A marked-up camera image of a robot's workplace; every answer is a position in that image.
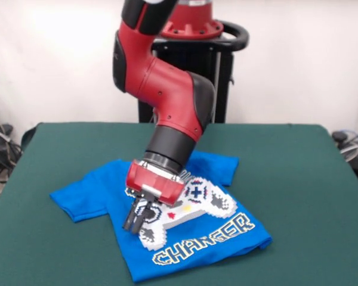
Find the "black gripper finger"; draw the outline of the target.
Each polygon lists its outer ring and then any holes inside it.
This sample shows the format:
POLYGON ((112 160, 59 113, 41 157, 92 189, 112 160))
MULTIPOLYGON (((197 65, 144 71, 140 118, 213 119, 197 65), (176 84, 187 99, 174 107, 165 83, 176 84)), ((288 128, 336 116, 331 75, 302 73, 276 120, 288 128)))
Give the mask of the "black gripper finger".
POLYGON ((152 202, 146 201, 146 204, 142 206, 140 213, 136 213, 134 209, 134 212, 132 213, 134 215, 134 220, 131 228, 133 234, 138 234, 146 220, 154 216, 154 211, 151 209, 151 206, 152 202))
POLYGON ((140 202, 141 198, 136 198, 130 208, 130 211, 123 224, 124 230, 140 230, 142 226, 142 215, 137 214, 135 210, 140 202))

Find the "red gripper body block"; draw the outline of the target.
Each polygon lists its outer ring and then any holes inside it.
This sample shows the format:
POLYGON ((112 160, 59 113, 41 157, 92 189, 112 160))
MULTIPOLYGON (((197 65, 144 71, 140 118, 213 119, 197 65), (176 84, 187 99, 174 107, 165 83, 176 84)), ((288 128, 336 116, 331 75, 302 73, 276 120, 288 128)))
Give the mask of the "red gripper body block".
POLYGON ((126 186, 137 194, 146 192, 159 202, 173 206, 184 189, 184 182, 178 175, 151 163, 134 160, 126 176, 126 186))

